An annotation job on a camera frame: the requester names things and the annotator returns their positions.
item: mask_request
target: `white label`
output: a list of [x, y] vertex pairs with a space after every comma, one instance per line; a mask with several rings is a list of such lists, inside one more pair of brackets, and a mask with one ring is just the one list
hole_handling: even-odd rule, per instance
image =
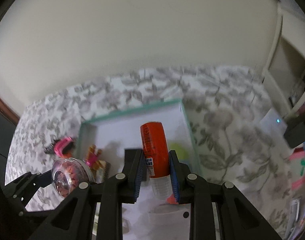
[[149, 176], [155, 176], [155, 171], [153, 169], [153, 166], [147, 167]]
[[146, 165], [147, 165], [147, 167], [153, 166], [153, 160], [152, 160], [152, 158], [147, 158], [147, 159], [146, 159]]

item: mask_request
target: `brown wooden edge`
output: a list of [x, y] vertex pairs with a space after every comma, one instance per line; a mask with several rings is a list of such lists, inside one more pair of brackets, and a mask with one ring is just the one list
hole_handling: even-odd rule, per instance
[[11, 123], [17, 126], [19, 116], [17, 116], [1, 99], [0, 99], [0, 113]]

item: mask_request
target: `floral tablecloth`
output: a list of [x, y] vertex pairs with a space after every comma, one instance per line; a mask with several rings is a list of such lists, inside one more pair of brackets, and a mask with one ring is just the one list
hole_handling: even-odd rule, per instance
[[[77, 136], [81, 122], [154, 101], [182, 98], [200, 155], [202, 176], [233, 182], [279, 234], [287, 223], [289, 164], [256, 124], [271, 108], [261, 80], [241, 66], [145, 69], [98, 78], [46, 96], [28, 106], [10, 146], [5, 183], [51, 169], [53, 139]], [[52, 185], [41, 188], [27, 210], [60, 203]]]

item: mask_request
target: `glue stick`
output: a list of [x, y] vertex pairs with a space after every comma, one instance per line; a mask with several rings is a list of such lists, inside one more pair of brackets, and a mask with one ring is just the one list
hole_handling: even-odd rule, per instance
[[172, 194], [168, 148], [161, 122], [148, 122], [140, 127], [142, 148], [155, 198], [167, 199]]

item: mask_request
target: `clear plastic cap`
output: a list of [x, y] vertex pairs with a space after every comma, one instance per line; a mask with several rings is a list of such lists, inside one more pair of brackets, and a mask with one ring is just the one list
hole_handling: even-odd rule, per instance
[[172, 194], [170, 175], [160, 178], [150, 178], [152, 192], [155, 198], [167, 199]]

